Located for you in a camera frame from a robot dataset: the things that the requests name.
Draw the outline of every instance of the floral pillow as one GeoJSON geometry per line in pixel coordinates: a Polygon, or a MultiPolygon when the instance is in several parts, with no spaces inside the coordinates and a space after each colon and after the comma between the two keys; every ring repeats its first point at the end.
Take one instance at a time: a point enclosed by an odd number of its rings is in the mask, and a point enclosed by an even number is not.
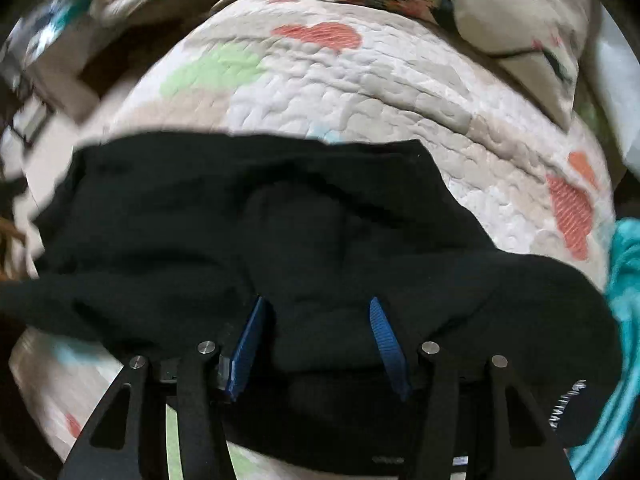
{"type": "Polygon", "coordinates": [[[591,0],[334,0],[420,18],[493,57],[568,129],[591,0]]]}

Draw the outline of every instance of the orange patch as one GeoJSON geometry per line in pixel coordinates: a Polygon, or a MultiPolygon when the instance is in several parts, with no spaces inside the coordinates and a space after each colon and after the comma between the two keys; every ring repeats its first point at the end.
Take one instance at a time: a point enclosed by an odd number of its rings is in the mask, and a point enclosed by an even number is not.
{"type": "Polygon", "coordinates": [[[299,2],[300,0],[268,0],[268,4],[286,4],[287,2],[299,2]]]}
{"type": "Polygon", "coordinates": [[[598,181],[596,179],[596,174],[594,173],[591,164],[589,164],[589,159],[587,158],[586,153],[571,152],[569,153],[569,157],[567,157],[567,161],[572,166],[572,168],[580,173],[589,184],[591,184],[598,191],[600,190],[598,181]]]}
{"type": "Polygon", "coordinates": [[[358,48],[362,44],[362,37],[353,27],[344,23],[325,22],[313,27],[306,25],[283,25],[274,28],[272,34],[295,38],[304,43],[315,43],[327,46],[340,52],[344,48],[358,48]]]}
{"type": "Polygon", "coordinates": [[[566,248],[576,260],[586,260],[589,256],[587,235],[593,225],[593,208],[587,194],[558,176],[547,175],[546,181],[556,225],[566,248]]]}
{"type": "Polygon", "coordinates": [[[66,426],[71,433],[73,438],[78,438],[80,436],[80,432],[82,431],[82,427],[80,423],[76,420],[76,418],[71,415],[71,413],[65,413],[66,417],[66,426]]]}

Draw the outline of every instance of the quilted bedspread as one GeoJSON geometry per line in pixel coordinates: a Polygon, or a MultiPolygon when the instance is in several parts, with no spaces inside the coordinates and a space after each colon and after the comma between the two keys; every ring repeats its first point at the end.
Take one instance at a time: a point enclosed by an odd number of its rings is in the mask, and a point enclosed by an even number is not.
{"type": "MultiPolygon", "coordinates": [[[[319,0],[238,0],[146,74],[105,136],[157,128],[327,143],[419,139],[499,248],[554,257],[606,284],[614,215],[591,132],[574,119],[565,133],[414,20],[319,0]]],[[[12,365],[61,456],[119,370],[102,349],[34,331],[12,365]],[[46,374],[34,374],[34,362],[46,374]]],[[[231,451],[239,479],[328,477],[231,451]]]]}

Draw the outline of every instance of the teal fabric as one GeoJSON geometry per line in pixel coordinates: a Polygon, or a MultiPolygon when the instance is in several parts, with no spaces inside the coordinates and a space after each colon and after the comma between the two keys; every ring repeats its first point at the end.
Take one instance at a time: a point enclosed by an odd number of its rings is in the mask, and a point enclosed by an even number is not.
{"type": "Polygon", "coordinates": [[[91,7],[93,0],[71,0],[62,6],[51,19],[53,29],[59,34],[69,24],[74,22],[83,14],[86,14],[91,7]]]}
{"type": "Polygon", "coordinates": [[[569,452],[577,480],[597,480],[607,469],[622,442],[640,394],[639,219],[625,218],[616,224],[606,297],[620,327],[622,376],[587,442],[569,452]]]}

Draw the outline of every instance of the silver screw head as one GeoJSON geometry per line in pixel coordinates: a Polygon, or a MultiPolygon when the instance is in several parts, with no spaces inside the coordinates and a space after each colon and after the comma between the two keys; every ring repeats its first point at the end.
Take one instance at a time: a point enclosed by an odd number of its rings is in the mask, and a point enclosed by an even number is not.
{"type": "Polygon", "coordinates": [[[134,370],[137,370],[138,368],[142,368],[145,364],[146,364],[146,359],[143,358],[142,355],[136,355],[135,357],[131,358],[131,361],[129,361],[129,366],[134,370]]]}
{"type": "Polygon", "coordinates": [[[203,341],[198,345],[198,352],[201,354],[210,354],[216,349],[216,344],[213,341],[203,341]]]}
{"type": "Polygon", "coordinates": [[[440,351],[440,345],[433,341],[422,343],[422,351],[425,354],[437,354],[440,351]]]}
{"type": "Polygon", "coordinates": [[[494,355],[491,358],[491,362],[494,364],[496,368],[506,368],[507,364],[509,363],[507,361],[507,358],[503,355],[494,355]]]}

